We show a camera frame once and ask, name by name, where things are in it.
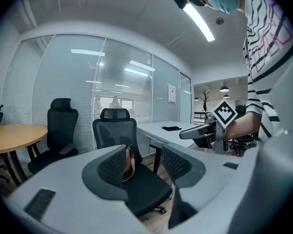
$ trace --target table leg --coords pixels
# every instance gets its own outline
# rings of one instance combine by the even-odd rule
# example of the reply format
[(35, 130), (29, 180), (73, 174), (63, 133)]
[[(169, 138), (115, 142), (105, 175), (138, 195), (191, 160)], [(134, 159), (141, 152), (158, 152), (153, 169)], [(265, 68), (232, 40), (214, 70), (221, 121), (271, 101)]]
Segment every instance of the table leg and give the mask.
[(20, 164), (20, 161), (18, 159), (18, 156), (16, 155), (16, 152), (15, 151), (11, 151), (10, 152), (10, 155), (11, 155), (11, 159), (13, 161), (13, 164), (14, 164), (14, 167), (15, 167), (15, 170), (18, 172), (21, 180), (23, 182), (25, 182), (27, 180), (26, 178), (26, 175), (21, 167), (21, 164)]
[(14, 171), (13, 171), (11, 165), (10, 165), (10, 162), (9, 162), (9, 159), (8, 159), (7, 154), (3, 154), (3, 155), (2, 155), (2, 158), (3, 158), (4, 164), (5, 164), (6, 168), (8, 169), (9, 174), (10, 174), (10, 176), (12, 177), (14, 183), (16, 184), (16, 186), (19, 186), (19, 185), (20, 185), (20, 182), (19, 182), (19, 180), (16, 178), (16, 175), (15, 175), (15, 173), (14, 173)]
[(35, 154), (36, 154), (37, 156), (39, 156), (40, 153), (39, 153), (39, 150), (38, 150), (38, 147), (37, 147), (36, 143), (33, 144), (32, 147), (34, 148)]
[(34, 160), (35, 156), (34, 156), (33, 149), (31, 148), (31, 146), (28, 146), (27, 150), (28, 150), (30, 160)]

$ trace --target glass wall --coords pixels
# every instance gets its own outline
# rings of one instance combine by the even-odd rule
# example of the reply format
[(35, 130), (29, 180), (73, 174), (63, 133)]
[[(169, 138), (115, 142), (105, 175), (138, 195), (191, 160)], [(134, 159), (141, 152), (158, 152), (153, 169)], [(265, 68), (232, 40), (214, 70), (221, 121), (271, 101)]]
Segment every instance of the glass wall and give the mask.
[(92, 89), (103, 38), (60, 35), (52, 40), (42, 60), (35, 85), (33, 124), (47, 125), (47, 112), (55, 98), (71, 98), (78, 110), (74, 143), (79, 153), (93, 150)]
[(11, 62), (3, 95), (4, 124), (31, 124), (37, 72), (52, 37), (23, 41)]
[[(107, 40), (94, 88), (94, 119), (103, 108), (127, 108), (137, 124), (151, 123), (151, 54)], [(149, 154), (150, 140), (137, 133), (139, 151)]]
[[(179, 121), (179, 71), (157, 57), (153, 68), (153, 122)], [(168, 90), (170, 85), (175, 94)]]
[(191, 123), (191, 80), (180, 73), (180, 122)]
[[(79, 112), (74, 143), (80, 153), (88, 152), (95, 146), (92, 121), (103, 108), (127, 108), (137, 124), (190, 123), (189, 84), (170, 64), (111, 39), (56, 35), (26, 40), (5, 83), (5, 124), (47, 126), (52, 100), (71, 98), (71, 107)], [(137, 140), (141, 155), (148, 155), (150, 139), (137, 132)], [(39, 149), (47, 150), (46, 139)]]

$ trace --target floor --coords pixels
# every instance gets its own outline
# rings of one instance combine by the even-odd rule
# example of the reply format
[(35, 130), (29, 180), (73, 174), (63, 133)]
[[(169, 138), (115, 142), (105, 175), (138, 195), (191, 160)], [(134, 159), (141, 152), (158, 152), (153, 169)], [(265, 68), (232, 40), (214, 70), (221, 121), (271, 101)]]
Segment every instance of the floor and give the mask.
[[(144, 158), (143, 163), (149, 167), (153, 171), (154, 166), (154, 157), (150, 158)], [(10, 164), (14, 170), (14, 173), (18, 177), (18, 174), (13, 166), (12, 161), (10, 160)], [(0, 158), (0, 165), (4, 165), (3, 159)], [(31, 177), (32, 173), (27, 168), (27, 163), (21, 162), (21, 166), (26, 174), (27, 177)], [(5, 182), (4, 179), (0, 178), (0, 193), (4, 197), (9, 197), (11, 193), (17, 188), (14, 184), (9, 172), (4, 169), (0, 169), (0, 174), (6, 176), (10, 181), (9, 183)], [(172, 185), (172, 182), (162, 164), (160, 164), (160, 167), (158, 169), (157, 175), (160, 176), (168, 185)], [(149, 212), (141, 217), (139, 217), (139, 220), (154, 234), (163, 234), (168, 231), (168, 220), (170, 218), (171, 214), (171, 208), (172, 208), (173, 200), (167, 199), (162, 206), (164, 206), (167, 210), (165, 214), (161, 214), (159, 211), (152, 211)]]

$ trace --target chair armrest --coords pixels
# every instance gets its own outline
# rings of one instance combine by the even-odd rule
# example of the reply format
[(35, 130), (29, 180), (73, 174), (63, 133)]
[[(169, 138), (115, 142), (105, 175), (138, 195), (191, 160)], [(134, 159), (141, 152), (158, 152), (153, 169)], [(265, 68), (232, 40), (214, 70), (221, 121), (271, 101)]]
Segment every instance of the chair armrest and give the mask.
[(72, 154), (73, 151), (75, 151), (75, 144), (74, 143), (70, 143), (67, 146), (65, 146), (60, 152), (59, 154), (62, 156), (68, 156), (70, 154)]
[(154, 142), (154, 143), (150, 144), (150, 147), (153, 147), (156, 150), (153, 172), (155, 174), (157, 174), (157, 170), (158, 170), (158, 168), (160, 166), (160, 162), (161, 162), (163, 144), (158, 143), (158, 142)]

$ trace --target white wall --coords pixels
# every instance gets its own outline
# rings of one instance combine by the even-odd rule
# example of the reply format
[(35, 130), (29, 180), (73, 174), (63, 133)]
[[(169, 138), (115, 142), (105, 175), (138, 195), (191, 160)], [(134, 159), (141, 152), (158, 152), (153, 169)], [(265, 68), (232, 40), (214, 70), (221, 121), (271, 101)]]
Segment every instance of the white wall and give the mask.
[(197, 63), (197, 67), (193, 70), (193, 84), (247, 76), (246, 62), (242, 53), (243, 43), (241, 46), (239, 44), (233, 46), (235, 47), (213, 51)]
[(19, 45), (20, 35), (12, 23), (4, 17), (0, 22), (0, 105), (4, 83), (14, 52)]
[(179, 69), (186, 76), (192, 77), (192, 69), (164, 46), (140, 34), (110, 24), (85, 20), (50, 22), (25, 32), (22, 34), (21, 39), (52, 34), (86, 34), (118, 40), (154, 54)]
[[(209, 101), (206, 106), (208, 112), (210, 112), (217, 104), (223, 99), (224, 94), (228, 94), (230, 96), (229, 99), (226, 99), (227, 102), (235, 109), (236, 103), (235, 101), (247, 100), (248, 98), (248, 86), (247, 84), (241, 84), (236, 86), (230, 86), (230, 91), (227, 93), (222, 93), (219, 91), (219, 88), (210, 89), (208, 94)], [(195, 97), (204, 98), (202, 91), (195, 91)], [(203, 101), (200, 99), (199, 101), (194, 102), (194, 111), (195, 112), (203, 112)]]

